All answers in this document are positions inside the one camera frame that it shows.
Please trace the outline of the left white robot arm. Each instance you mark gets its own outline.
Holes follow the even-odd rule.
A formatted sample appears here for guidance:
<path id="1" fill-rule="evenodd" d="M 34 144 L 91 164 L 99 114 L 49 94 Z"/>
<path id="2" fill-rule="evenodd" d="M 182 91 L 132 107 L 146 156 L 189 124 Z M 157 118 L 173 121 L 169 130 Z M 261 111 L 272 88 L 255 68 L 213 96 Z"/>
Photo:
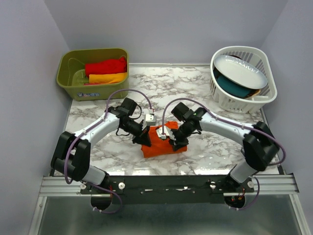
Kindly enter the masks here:
<path id="1" fill-rule="evenodd" d="M 123 130 L 132 135 L 132 142 L 150 147 L 149 130 L 156 123 L 150 109 L 138 123 L 132 115 L 138 104 L 129 98 L 117 107 L 106 107 L 105 113 L 84 129 L 75 133 L 63 132 L 58 139 L 51 168 L 62 173 L 67 184 L 72 181 L 87 182 L 97 193 L 109 186 L 109 174 L 90 164 L 91 149 L 111 132 Z"/>

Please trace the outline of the orange t shirt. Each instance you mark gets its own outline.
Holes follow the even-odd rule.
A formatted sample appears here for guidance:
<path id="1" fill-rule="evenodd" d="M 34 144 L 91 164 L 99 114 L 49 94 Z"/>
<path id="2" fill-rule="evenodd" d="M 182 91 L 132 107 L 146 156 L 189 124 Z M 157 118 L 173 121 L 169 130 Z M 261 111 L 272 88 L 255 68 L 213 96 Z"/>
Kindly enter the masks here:
<path id="1" fill-rule="evenodd" d="M 173 150 L 173 147 L 169 143 L 168 140 L 162 140 L 157 135 L 157 129 L 161 128 L 161 126 L 152 126 L 149 130 L 149 138 L 151 140 L 151 147 L 142 145 L 141 151 L 143 153 L 143 157 L 145 159 L 158 157 L 162 155 L 170 155 L 176 153 L 182 153 L 187 151 L 187 146 L 180 148 L 177 151 Z"/>

